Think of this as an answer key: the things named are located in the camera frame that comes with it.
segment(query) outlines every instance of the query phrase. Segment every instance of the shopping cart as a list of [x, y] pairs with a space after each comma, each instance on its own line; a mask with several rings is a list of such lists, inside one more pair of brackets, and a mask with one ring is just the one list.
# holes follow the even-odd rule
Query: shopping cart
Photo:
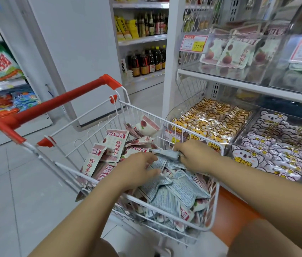
[[[31, 121], [32, 119], [105, 84], [110, 86], [112, 90], [115, 90], [115, 94], [112, 94], [106, 101], [100, 103], [95, 108], [90, 109], [88, 112], [65, 125], [55, 133], [49, 136], [44, 136], [44, 138], [37, 144], [32, 145], [15, 131], [15, 129], [20, 127], [22, 124]], [[128, 102], [121, 100], [119, 93], [116, 91], [117, 88], [122, 88], [124, 90]], [[97, 126], [94, 126], [92, 129], [90, 129], [87, 133], [88, 137], [86, 139], [77, 139], [76, 141], [74, 141], [74, 149], [72, 151], [66, 152], [61, 149], [61, 147], [57, 144], [57, 134], [61, 133], [64, 129], [66, 129], [75, 121], [84, 117], [88, 113], [104, 107], [107, 103], [114, 104], [115, 113], [108, 116], [108, 119], [106, 121], [101, 121]], [[88, 180], [89, 182], [93, 183], [93, 185], [96, 185], [98, 183], [97, 180], [80, 173], [80, 168], [89, 151], [93, 147], [93, 144], [95, 142], [103, 141], [105, 137], [105, 131], [107, 129], [125, 129], [123, 125], [124, 122], [128, 122], [132, 125], [136, 124], [140, 119], [141, 114], [146, 114], [150, 119], [153, 119], [155, 123], [157, 123], [159, 126], [162, 126], [163, 129], [167, 128], [169, 130], [176, 128], [184, 130], [184, 128], [179, 125], [175, 125], [170, 121], [162, 119], [156, 115], [153, 115], [131, 105], [126, 89], [119, 82], [117, 82], [107, 74], [103, 75], [95, 81], [78, 87], [65, 94], [59, 95], [24, 112], [1, 118], [0, 130], [10, 139], [12, 139], [16, 144], [25, 147], [28, 151], [33, 153], [38, 159], [42, 161], [42, 163], [47, 168], [54, 172], [54, 174], [58, 176], [64, 182], [64, 184], [66, 184], [76, 194], [81, 192], [82, 195], [85, 196], [88, 195], [88, 193], [90, 193], [92, 189], [78, 182], [77, 180], [81, 180], [78, 177], [82, 177]], [[176, 142], [176, 137], [171, 138], [169, 136], [165, 136], [162, 128], [157, 133], [157, 138], [155, 138], [154, 143], [163, 149], [169, 149], [174, 145], [174, 142]], [[202, 140], [216, 144], [221, 148], [221, 154], [223, 155], [223, 148], [219, 143], [209, 140], [208, 138], [198, 135], [190, 130], [186, 129], [186, 132], [199, 136]], [[41, 150], [41, 147], [56, 147], [66, 159], [67, 164], [61, 164], [59, 162], [53, 161], [46, 155], [46, 153], [44, 153], [45, 149]], [[176, 217], [128, 194], [123, 194], [120, 197], [120, 201], [125, 202], [124, 204], [115, 204], [114, 209], [112, 210], [112, 213], [110, 215], [110, 220], [116, 222], [128, 232], [140, 238], [145, 238], [145, 236], [134, 229], [131, 225], [129, 225], [128, 221], [144, 225], [149, 229], [156, 231], [160, 234], [160, 243], [158, 245], [152, 245], [153, 248], [162, 256], [171, 256], [170, 251], [164, 248], [163, 245], [163, 242], [165, 241], [164, 239], [166, 237], [172, 238], [175, 241], [188, 246], [189, 244], [194, 244], [197, 241], [201, 231], [209, 231], [213, 226], [217, 208], [219, 183], [213, 177], [205, 178], [207, 181], [208, 192], [211, 194], [211, 198], [209, 199], [208, 207], [204, 209], [202, 216], [199, 217], [201, 219], [199, 225], [185, 221], [183, 219], [183, 216], [182, 218]], [[138, 212], [137, 208], [139, 207], [152, 211], [153, 218], [148, 218], [141, 214], [140, 211]], [[160, 222], [159, 218], [156, 218], [156, 216], [162, 216], [163, 222]]]

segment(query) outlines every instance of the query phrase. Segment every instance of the shopping cart handle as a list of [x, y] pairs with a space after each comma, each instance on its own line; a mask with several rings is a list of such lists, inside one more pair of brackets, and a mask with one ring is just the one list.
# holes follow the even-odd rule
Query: shopping cart handle
[[90, 92], [91, 90], [94, 90], [95, 88], [106, 84], [110, 86], [110, 88], [113, 90], [122, 87], [122, 85], [110, 75], [104, 74], [97, 80], [89, 82], [83, 86], [77, 87], [74, 90], [71, 90], [53, 99], [38, 104], [23, 112], [11, 114], [6, 117], [0, 118], [0, 130], [14, 141], [18, 139], [19, 143], [24, 142], [25, 139], [22, 138], [19, 134], [17, 134], [14, 131], [15, 129], [19, 128], [24, 123], [27, 123], [37, 118], [38, 116], [43, 115], [44, 113], [47, 113], [63, 104], [70, 102], [73, 99], [80, 97], [81, 95], [84, 95], [85, 93]]

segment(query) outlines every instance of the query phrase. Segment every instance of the person's right hand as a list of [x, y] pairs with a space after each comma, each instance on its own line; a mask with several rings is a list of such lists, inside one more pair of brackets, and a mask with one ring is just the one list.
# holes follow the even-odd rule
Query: person's right hand
[[211, 165], [221, 157], [219, 153], [210, 148], [207, 144], [190, 139], [186, 142], [177, 142], [174, 151], [180, 151], [181, 162], [189, 169], [199, 173], [211, 174]]

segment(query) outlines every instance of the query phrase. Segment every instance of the grocery aisle floor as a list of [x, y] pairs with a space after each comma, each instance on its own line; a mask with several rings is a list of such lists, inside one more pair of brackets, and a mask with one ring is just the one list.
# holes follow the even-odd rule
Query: grocery aisle floor
[[[133, 105], [161, 115], [163, 85], [153, 86], [130, 98]], [[66, 120], [60, 119], [55, 125], [28, 135], [27, 139], [35, 143], [66, 123]], [[73, 141], [86, 133], [68, 128], [58, 144], [62, 148], [71, 148]], [[59, 162], [63, 160], [54, 149], [50, 150], [49, 156]], [[75, 197], [73, 191], [29, 152], [12, 142], [0, 146], [0, 256], [27, 256], [76, 207]], [[157, 236], [139, 225], [134, 226], [150, 238]], [[110, 221], [102, 237], [116, 251], [125, 252], [127, 257], [153, 256], [145, 241], [133, 237]], [[173, 249], [174, 256], [223, 257], [227, 253], [227, 246], [212, 232], [202, 233], [201, 240], [187, 249], [173, 241], [168, 240], [167, 244]]]

